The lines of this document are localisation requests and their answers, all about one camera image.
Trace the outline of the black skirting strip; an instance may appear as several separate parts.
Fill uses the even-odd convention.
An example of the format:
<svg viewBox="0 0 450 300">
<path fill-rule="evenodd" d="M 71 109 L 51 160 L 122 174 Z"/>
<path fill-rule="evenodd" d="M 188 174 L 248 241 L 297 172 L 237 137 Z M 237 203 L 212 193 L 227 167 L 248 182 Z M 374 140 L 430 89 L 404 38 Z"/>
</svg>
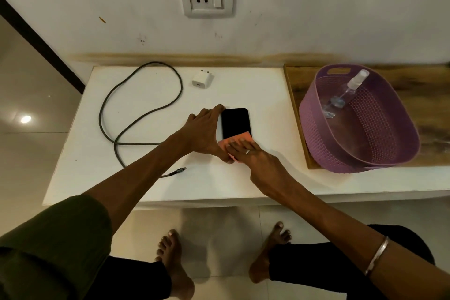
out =
<svg viewBox="0 0 450 300">
<path fill-rule="evenodd" d="M 78 92 L 86 85 L 57 53 L 37 34 L 7 0 L 0 0 L 0 15 Z"/>
</svg>

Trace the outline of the orange cleaning cloth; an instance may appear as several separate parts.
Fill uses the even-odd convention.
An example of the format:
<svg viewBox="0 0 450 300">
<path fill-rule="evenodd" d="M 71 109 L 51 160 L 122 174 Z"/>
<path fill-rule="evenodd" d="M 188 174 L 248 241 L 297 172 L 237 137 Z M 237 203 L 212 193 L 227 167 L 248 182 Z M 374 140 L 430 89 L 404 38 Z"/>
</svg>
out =
<svg viewBox="0 0 450 300">
<path fill-rule="evenodd" d="M 243 142 L 246 141 L 250 144 L 250 149 L 246 149 L 245 146 L 243 145 Z M 230 138 L 226 138 L 223 140 L 218 141 L 218 145 L 219 147 L 221 147 L 223 150 L 226 150 L 228 152 L 227 145 L 229 145 L 231 142 L 235 142 L 237 145 L 239 145 L 240 147 L 242 147 L 245 151 L 244 153 L 246 154 L 245 156 L 251 156 L 251 153 L 247 153 L 248 151 L 252 151 L 254 149 L 254 139 L 252 138 L 250 132 L 244 132 L 235 136 L 232 136 Z M 229 154 L 235 162 L 239 162 L 241 163 L 241 161 L 239 159 L 236 159 L 233 155 Z"/>
</svg>

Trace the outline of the person's left foot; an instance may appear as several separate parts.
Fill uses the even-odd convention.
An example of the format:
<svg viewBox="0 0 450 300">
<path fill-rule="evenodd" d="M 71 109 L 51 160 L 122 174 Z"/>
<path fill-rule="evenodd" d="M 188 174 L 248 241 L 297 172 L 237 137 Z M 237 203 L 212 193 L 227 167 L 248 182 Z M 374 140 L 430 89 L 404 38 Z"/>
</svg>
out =
<svg viewBox="0 0 450 300">
<path fill-rule="evenodd" d="M 162 262 L 167 270 L 172 283 L 170 296 L 179 300 L 191 300 L 194 296 L 195 285 L 182 267 L 181 257 L 182 245 L 178 232 L 171 229 L 158 243 L 155 261 Z"/>
</svg>

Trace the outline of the wooden board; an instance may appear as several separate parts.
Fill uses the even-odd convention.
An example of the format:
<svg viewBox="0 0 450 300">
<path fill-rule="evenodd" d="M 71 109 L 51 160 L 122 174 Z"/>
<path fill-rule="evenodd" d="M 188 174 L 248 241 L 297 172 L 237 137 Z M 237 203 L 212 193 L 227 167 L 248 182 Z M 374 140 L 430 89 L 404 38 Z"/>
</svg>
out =
<svg viewBox="0 0 450 300">
<path fill-rule="evenodd" d="M 450 63 L 369 64 L 396 90 L 420 137 L 418 155 L 402 167 L 450 166 Z M 284 76 L 308 169 L 321 169 L 310 154 L 301 128 L 298 108 L 318 64 L 284 64 Z"/>
</svg>

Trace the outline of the person's right forearm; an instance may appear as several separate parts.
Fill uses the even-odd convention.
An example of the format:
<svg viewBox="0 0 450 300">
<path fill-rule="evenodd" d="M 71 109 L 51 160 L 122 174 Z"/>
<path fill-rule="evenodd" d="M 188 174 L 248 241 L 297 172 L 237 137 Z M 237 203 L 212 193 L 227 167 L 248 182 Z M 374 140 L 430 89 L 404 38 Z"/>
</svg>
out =
<svg viewBox="0 0 450 300">
<path fill-rule="evenodd" d="M 388 300 L 450 300 L 450 274 L 424 240 L 399 225 L 363 224 L 291 178 L 279 203 L 336 246 Z"/>
</svg>

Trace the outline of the white charger adapter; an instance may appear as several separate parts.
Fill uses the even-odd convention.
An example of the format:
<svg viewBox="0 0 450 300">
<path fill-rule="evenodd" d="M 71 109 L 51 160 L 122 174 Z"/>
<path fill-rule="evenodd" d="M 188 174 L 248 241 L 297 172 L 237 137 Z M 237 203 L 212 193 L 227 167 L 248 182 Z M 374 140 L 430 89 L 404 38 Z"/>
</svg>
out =
<svg viewBox="0 0 450 300">
<path fill-rule="evenodd" d="M 211 86 L 214 75 L 209 70 L 200 69 L 192 78 L 192 85 L 197 88 L 207 89 Z"/>
</svg>

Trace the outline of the person's leg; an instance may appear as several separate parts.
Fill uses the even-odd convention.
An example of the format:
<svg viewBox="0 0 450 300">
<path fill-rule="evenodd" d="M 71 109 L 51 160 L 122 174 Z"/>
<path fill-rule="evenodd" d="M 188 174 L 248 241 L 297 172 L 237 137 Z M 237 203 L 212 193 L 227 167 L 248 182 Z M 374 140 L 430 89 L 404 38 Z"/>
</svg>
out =
<svg viewBox="0 0 450 300">
<path fill-rule="evenodd" d="M 346 300 L 387 300 L 380 290 L 332 243 L 291 244 L 275 224 L 268 244 L 268 275 L 272 281 L 344 293 Z"/>
<path fill-rule="evenodd" d="M 162 262 L 108 256 L 83 300 L 165 300 L 171 291 Z"/>
</svg>

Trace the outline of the person's right leg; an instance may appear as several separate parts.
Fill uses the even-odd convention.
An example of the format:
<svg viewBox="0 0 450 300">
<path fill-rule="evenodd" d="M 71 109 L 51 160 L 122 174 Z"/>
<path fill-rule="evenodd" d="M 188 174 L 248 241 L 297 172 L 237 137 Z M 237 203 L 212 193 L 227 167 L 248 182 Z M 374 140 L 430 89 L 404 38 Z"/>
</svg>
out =
<svg viewBox="0 0 450 300">
<path fill-rule="evenodd" d="M 387 300 L 380 290 L 332 243 L 291 244 L 275 224 L 268 244 L 268 275 L 272 281 L 344 293 L 346 300 Z"/>
</svg>

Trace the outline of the person's left hand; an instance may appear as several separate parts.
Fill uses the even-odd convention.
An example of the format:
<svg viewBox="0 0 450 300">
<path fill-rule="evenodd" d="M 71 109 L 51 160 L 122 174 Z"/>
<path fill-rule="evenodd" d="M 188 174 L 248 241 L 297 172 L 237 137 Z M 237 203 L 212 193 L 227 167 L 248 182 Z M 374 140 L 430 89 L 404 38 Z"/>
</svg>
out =
<svg viewBox="0 0 450 300">
<path fill-rule="evenodd" d="M 212 109 L 202 109 L 197 115 L 190 114 L 184 126 L 175 133 L 186 153 L 196 152 L 215 156 L 218 119 L 225 107 L 221 104 Z"/>
</svg>

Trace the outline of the green sleeve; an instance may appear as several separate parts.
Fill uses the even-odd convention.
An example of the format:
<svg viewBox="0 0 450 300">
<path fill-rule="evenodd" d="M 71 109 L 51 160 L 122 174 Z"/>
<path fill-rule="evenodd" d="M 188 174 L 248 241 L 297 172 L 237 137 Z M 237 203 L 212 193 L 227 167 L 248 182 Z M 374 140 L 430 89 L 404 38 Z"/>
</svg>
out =
<svg viewBox="0 0 450 300">
<path fill-rule="evenodd" d="M 0 300 L 83 300 L 111 251 L 106 208 L 72 196 L 0 236 Z"/>
</svg>

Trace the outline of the person's foot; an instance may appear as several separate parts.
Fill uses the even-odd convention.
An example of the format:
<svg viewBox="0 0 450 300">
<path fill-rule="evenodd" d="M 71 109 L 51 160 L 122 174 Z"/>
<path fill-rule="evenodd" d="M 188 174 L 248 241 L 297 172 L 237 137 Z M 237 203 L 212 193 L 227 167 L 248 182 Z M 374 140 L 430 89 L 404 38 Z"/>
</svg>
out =
<svg viewBox="0 0 450 300">
<path fill-rule="evenodd" d="M 162 262 L 167 270 L 172 283 L 170 296 L 179 300 L 191 300 L 194 296 L 195 285 L 182 267 L 181 257 L 182 245 L 178 232 L 171 229 L 158 243 L 155 261 Z"/>
<path fill-rule="evenodd" d="M 291 244 L 291 240 L 290 230 L 284 230 L 283 222 L 277 222 L 263 243 L 260 253 L 250 265 L 248 274 L 252 283 L 259 284 L 270 278 L 269 252 L 276 246 Z"/>
</svg>

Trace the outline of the person's right hand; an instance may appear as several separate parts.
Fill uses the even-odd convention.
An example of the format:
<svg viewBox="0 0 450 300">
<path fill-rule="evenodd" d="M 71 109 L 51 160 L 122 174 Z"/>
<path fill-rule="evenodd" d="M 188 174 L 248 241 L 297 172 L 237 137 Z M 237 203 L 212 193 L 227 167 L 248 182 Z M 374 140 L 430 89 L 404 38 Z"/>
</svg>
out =
<svg viewBox="0 0 450 300">
<path fill-rule="evenodd" d="M 251 162 L 243 164 L 249 167 L 251 181 L 264 195 L 278 202 L 283 200 L 291 177 L 276 156 L 263 150 Z"/>
</svg>

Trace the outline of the black smartphone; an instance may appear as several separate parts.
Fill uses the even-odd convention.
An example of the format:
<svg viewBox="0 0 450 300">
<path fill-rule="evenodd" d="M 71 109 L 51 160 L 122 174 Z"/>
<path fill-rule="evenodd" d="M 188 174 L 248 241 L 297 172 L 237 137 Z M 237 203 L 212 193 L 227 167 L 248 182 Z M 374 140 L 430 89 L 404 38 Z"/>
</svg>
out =
<svg viewBox="0 0 450 300">
<path fill-rule="evenodd" d="M 249 111 L 246 108 L 226 108 L 221 113 L 223 139 L 231 138 L 245 132 L 251 135 Z"/>
</svg>

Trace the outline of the purple plastic basket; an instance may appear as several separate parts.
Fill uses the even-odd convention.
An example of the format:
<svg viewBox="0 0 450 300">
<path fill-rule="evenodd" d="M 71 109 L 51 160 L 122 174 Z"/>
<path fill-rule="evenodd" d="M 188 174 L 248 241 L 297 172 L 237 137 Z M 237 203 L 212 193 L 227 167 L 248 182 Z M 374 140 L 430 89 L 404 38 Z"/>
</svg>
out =
<svg viewBox="0 0 450 300">
<path fill-rule="evenodd" d="M 332 119 L 322 107 L 360 70 L 370 72 L 356 96 Z M 357 64 L 318 70 L 299 106 L 307 148 L 317 164 L 334 173 L 396 167 L 415 158 L 419 133 L 397 92 L 378 72 Z"/>
</svg>

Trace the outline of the clear spray bottle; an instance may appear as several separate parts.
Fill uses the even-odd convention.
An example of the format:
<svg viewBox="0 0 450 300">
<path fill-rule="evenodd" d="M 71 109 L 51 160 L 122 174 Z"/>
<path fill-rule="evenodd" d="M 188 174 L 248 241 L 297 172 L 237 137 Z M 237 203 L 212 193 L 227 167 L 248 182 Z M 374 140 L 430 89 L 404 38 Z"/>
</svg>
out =
<svg viewBox="0 0 450 300">
<path fill-rule="evenodd" d="M 368 78 L 369 74 L 368 70 L 360 70 L 349 82 L 343 84 L 339 90 L 334 92 L 329 101 L 322 107 L 325 118 L 334 118 L 356 96 L 358 88 Z"/>
</svg>

